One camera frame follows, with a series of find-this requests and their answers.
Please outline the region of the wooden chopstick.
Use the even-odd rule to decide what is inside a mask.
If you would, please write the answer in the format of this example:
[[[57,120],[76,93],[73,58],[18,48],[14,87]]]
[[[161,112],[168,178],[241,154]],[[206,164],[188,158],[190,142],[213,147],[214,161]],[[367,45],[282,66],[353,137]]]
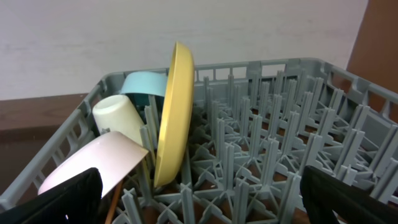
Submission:
[[[114,189],[114,195],[112,197],[111,205],[109,207],[109,210],[108,210],[108,213],[107,213],[107,216],[106,216],[106,219],[105,219],[105,224],[111,224],[112,223],[112,220],[113,220],[113,217],[114,217],[114,213],[115,213],[115,210],[116,210],[116,207],[117,207],[117,204],[118,204],[119,195],[120,195],[122,186],[123,186],[123,182],[120,181],[117,184],[117,186],[115,187],[115,189]]]

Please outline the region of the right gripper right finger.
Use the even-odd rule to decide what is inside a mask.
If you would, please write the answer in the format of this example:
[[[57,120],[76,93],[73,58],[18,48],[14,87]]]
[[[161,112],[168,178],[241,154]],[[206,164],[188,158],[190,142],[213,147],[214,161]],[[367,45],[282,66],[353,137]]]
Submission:
[[[314,166],[305,166],[300,181],[303,206],[310,223],[397,223],[397,210],[339,181]]]

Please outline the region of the yellow plate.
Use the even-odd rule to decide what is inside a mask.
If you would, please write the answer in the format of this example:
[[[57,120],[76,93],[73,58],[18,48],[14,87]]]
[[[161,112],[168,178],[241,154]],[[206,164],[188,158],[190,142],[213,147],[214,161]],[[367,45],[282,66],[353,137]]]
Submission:
[[[185,154],[193,108],[194,63],[190,49],[176,42],[162,109],[154,186],[174,180]]]

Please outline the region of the white paper cup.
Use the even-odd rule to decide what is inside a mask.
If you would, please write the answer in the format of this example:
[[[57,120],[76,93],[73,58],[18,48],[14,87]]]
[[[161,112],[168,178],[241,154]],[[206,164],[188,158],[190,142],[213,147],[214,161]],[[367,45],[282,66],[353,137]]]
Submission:
[[[119,131],[142,146],[140,128],[144,122],[126,95],[102,99],[94,105],[92,113],[100,135]]]

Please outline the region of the pink bowl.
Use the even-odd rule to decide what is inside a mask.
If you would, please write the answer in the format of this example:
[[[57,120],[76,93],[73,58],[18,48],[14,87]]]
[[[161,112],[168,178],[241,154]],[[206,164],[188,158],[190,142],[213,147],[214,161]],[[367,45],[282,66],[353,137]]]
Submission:
[[[145,159],[148,150],[124,134],[111,131],[77,150],[62,162],[42,183],[42,194],[89,168],[98,169],[103,189],[108,194],[123,178]]]

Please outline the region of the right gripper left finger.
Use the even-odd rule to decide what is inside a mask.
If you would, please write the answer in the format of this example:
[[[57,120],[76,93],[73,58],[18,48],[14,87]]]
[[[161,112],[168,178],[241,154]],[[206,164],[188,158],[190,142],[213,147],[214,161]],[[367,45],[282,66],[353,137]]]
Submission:
[[[103,183],[89,168],[36,198],[1,214],[1,224],[96,223]]]

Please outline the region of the grey dishwasher rack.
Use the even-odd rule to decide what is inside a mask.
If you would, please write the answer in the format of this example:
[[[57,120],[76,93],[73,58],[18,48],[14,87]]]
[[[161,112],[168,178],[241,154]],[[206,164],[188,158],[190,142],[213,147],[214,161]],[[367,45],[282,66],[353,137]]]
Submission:
[[[112,223],[310,223],[300,181],[314,166],[397,210],[397,95],[319,59],[202,65],[182,165],[154,186],[161,99],[138,106],[143,159],[122,180]],[[200,74],[210,77],[199,78]],[[62,162],[101,136],[93,107],[131,72],[90,91],[1,195],[1,214],[38,196]]]

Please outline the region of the light blue bowl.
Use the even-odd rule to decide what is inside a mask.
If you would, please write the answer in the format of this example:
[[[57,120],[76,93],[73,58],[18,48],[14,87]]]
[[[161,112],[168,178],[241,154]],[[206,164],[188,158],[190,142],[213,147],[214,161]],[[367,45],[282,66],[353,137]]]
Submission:
[[[162,101],[165,97],[167,76],[155,72],[130,73],[120,90],[120,94],[127,95],[135,106],[149,105],[149,95],[154,95]]]

